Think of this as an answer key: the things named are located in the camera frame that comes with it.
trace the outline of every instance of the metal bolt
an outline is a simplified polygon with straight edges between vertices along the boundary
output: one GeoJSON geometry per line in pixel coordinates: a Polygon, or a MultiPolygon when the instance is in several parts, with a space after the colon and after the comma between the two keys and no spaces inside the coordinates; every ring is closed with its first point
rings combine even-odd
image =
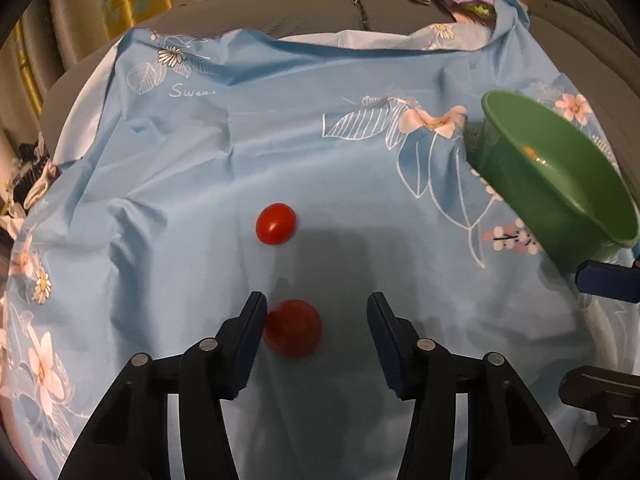
{"type": "Polygon", "coordinates": [[[502,357],[500,354],[496,352],[491,352],[486,357],[486,360],[489,361],[494,366],[501,366],[504,364],[504,357],[502,357]]]}
{"type": "Polygon", "coordinates": [[[203,339],[198,346],[203,352],[211,352],[218,347],[218,342],[212,337],[207,337],[203,339]]]}
{"type": "Polygon", "coordinates": [[[131,358],[131,364],[134,366],[146,365],[148,361],[149,361],[149,356],[146,354],[135,354],[131,358]]]}
{"type": "Polygon", "coordinates": [[[433,339],[422,338],[418,339],[416,343],[420,350],[424,350],[425,352],[430,352],[434,348],[436,348],[436,343],[433,339]]]}

